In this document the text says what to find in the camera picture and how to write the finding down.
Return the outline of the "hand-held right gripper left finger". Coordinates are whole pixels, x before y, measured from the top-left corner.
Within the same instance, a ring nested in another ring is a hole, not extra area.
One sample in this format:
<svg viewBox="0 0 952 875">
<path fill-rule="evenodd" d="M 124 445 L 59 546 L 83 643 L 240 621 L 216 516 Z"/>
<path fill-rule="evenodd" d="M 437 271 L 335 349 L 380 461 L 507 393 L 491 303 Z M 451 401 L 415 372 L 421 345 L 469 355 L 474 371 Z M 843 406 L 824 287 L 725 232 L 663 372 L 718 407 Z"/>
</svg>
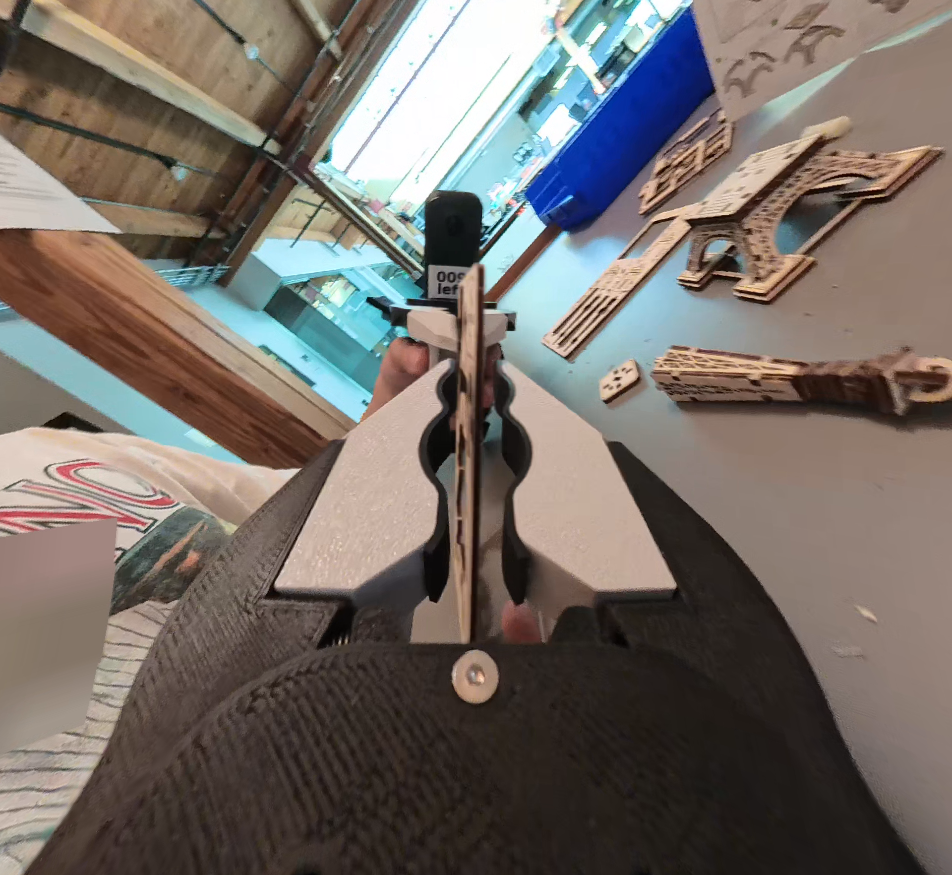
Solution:
<svg viewBox="0 0 952 875">
<path fill-rule="evenodd" d="M 455 439 L 456 362 L 443 360 L 351 431 L 277 573 L 277 598 L 385 611 L 402 639 L 449 572 L 440 470 Z"/>
</svg>

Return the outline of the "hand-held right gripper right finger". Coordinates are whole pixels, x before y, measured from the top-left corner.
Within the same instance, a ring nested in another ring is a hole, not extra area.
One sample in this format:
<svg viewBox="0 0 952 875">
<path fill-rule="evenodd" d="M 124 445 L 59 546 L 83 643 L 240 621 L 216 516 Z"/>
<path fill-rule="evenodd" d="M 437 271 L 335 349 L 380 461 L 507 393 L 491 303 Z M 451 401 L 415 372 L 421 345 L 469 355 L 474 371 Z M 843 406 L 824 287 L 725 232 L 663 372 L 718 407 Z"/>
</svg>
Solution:
<svg viewBox="0 0 952 875">
<path fill-rule="evenodd" d="M 568 607 L 668 602 L 677 583 L 614 448 L 527 374 L 502 360 L 491 414 L 491 635 L 505 570 L 549 635 Z"/>
</svg>

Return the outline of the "wooden sheet with arch cutouts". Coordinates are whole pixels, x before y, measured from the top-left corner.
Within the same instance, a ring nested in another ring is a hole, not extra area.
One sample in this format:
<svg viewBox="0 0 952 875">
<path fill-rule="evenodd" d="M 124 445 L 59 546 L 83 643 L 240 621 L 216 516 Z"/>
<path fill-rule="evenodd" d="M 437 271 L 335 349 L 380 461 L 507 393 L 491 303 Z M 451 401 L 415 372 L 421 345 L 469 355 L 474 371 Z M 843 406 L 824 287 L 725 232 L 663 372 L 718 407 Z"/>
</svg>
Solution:
<svg viewBox="0 0 952 875">
<path fill-rule="evenodd" d="M 460 638 L 472 643 L 478 624 L 478 563 L 483 443 L 485 349 L 482 268 L 474 266 L 460 286 L 458 300 L 457 404 L 455 412 L 455 526 L 452 574 Z"/>
</svg>

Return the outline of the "wooden tower model spire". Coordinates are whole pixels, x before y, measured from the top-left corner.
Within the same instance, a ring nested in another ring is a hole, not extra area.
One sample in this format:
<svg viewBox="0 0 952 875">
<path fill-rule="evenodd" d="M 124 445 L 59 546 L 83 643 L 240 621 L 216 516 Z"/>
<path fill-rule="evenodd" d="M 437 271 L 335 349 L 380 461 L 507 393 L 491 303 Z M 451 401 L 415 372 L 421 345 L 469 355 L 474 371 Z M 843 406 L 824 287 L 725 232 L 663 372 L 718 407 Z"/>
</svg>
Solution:
<svg viewBox="0 0 952 875">
<path fill-rule="evenodd" d="M 808 362 L 676 345 L 651 378 L 672 401 L 844 405 L 905 416 L 951 400 L 951 362 L 910 347 L 869 359 Z"/>
</svg>

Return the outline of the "wooden lattice parts sheet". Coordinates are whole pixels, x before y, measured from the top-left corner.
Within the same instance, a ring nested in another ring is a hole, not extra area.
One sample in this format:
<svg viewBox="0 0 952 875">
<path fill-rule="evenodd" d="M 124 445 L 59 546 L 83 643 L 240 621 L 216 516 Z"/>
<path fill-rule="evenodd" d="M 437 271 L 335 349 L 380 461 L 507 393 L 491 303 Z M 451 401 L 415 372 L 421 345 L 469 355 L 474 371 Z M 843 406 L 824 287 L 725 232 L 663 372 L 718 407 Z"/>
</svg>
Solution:
<svg viewBox="0 0 952 875">
<path fill-rule="evenodd" d="M 639 213 L 648 215 L 678 194 L 708 167 L 729 154 L 734 123 L 721 109 L 709 114 L 656 158 L 640 193 Z"/>
</svg>

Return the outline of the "grey desk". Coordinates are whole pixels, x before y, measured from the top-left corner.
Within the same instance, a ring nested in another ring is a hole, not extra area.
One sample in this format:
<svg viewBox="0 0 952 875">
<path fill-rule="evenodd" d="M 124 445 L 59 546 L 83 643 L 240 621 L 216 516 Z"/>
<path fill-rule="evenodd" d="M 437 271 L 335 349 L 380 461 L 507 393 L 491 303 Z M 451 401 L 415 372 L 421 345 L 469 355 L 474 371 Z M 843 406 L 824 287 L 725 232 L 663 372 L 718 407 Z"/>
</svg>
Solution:
<svg viewBox="0 0 952 875">
<path fill-rule="evenodd" d="M 821 679 L 854 758 L 931 873 L 950 873 L 950 405 L 877 418 L 851 409 L 674 405 L 649 381 L 671 345 L 807 360 L 897 346 L 950 357 L 950 20 L 820 76 L 741 119 L 747 155 L 847 116 L 844 147 L 930 144 L 945 154 L 893 200 L 861 209 L 769 305 L 676 277 L 678 250 L 568 364 L 541 345 L 638 233 L 640 171 L 591 226 L 554 240 L 504 298 L 506 357 L 608 438 L 624 442 L 758 576 Z M 636 359 L 648 379 L 604 405 L 598 380 Z"/>
</svg>

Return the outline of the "person's left hand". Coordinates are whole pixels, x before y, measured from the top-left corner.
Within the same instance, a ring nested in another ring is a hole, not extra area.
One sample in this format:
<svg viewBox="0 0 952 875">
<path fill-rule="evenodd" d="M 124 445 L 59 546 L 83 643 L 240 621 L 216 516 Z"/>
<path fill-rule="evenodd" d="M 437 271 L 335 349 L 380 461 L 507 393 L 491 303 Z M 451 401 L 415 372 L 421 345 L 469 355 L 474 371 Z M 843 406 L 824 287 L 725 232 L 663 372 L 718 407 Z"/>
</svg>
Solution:
<svg viewBox="0 0 952 875">
<path fill-rule="evenodd" d="M 410 337 L 393 340 L 383 358 L 372 396 L 360 422 L 387 405 L 429 369 L 429 347 Z"/>
</svg>

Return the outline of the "wooden sheet with square hole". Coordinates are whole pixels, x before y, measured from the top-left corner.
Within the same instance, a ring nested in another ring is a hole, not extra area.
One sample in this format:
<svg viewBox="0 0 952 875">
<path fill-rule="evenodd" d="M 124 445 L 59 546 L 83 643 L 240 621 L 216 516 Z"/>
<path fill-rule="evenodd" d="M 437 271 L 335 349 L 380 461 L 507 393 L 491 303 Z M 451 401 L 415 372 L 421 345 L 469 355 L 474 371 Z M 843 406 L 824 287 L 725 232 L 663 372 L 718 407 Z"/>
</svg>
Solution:
<svg viewBox="0 0 952 875">
<path fill-rule="evenodd" d="M 619 253 L 599 278 L 542 337 L 541 344 L 573 362 L 589 342 L 650 279 L 690 232 L 688 218 L 700 203 L 656 214 Z"/>
</svg>

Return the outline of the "smooth-edged square wooden plate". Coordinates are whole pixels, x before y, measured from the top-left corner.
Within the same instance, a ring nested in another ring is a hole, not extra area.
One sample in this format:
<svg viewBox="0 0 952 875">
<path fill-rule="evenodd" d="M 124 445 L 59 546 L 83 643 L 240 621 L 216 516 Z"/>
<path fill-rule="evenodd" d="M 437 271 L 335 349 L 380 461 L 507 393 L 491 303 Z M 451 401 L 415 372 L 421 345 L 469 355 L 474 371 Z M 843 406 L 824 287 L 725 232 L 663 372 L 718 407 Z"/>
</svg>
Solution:
<svg viewBox="0 0 952 875">
<path fill-rule="evenodd" d="M 605 405 L 630 392 L 641 381 L 642 373 L 638 362 L 629 359 L 609 370 L 599 381 L 599 398 Z"/>
</svg>

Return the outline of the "blue plastic container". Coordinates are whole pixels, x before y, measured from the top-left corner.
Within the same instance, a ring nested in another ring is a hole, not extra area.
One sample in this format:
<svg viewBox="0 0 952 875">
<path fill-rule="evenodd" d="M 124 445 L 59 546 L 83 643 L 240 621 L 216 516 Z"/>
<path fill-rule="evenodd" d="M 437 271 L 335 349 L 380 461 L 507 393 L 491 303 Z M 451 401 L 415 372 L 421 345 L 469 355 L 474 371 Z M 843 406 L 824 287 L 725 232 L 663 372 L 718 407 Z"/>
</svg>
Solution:
<svg viewBox="0 0 952 875">
<path fill-rule="evenodd" d="M 546 226 L 571 230 L 603 214 L 713 92 L 688 7 L 657 33 L 527 189 Z"/>
</svg>

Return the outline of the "person's clothing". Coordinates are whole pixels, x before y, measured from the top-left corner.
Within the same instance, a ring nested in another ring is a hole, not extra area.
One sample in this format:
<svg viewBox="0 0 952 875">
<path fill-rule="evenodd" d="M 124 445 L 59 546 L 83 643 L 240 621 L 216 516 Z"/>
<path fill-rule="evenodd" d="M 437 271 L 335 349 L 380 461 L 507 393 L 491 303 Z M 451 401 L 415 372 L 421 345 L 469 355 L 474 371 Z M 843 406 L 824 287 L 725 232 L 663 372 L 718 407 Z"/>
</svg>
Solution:
<svg viewBox="0 0 952 875">
<path fill-rule="evenodd" d="M 84 722 L 2 754 L 2 873 L 25 873 L 113 736 L 175 603 L 236 528 L 297 470 L 223 462 L 133 435 L 30 428 L 2 435 L 2 546 L 113 521 L 113 595 Z"/>
</svg>

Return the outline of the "wooden tower model base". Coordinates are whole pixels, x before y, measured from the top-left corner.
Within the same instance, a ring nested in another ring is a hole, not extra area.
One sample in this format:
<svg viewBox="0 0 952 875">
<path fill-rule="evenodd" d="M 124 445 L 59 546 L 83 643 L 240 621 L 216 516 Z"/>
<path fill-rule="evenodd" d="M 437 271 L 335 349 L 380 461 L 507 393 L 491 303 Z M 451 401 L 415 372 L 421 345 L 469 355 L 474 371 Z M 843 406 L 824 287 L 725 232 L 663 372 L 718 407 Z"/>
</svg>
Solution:
<svg viewBox="0 0 952 875">
<path fill-rule="evenodd" d="M 944 150 L 923 145 L 892 152 L 828 146 L 813 134 L 750 155 L 684 217 L 689 250 L 678 283 L 702 290 L 715 278 L 735 280 L 733 295 L 771 303 L 812 268 L 811 255 L 862 206 L 892 200 Z M 794 252 L 782 252 L 779 228 L 804 198 L 830 194 L 840 210 Z"/>
</svg>

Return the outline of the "white paper sheet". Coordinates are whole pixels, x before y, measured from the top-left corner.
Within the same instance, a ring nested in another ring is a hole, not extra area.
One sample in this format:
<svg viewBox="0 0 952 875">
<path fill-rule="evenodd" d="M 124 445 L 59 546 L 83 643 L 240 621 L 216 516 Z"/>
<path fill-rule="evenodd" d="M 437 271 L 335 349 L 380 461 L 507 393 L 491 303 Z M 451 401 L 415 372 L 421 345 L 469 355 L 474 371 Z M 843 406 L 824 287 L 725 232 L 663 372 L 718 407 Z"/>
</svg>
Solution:
<svg viewBox="0 0 952 875">
<path fill-rule="evenodd" d="M 5 137 L 1 138 L 1 229 L 121 232 Z"/>
</svg>

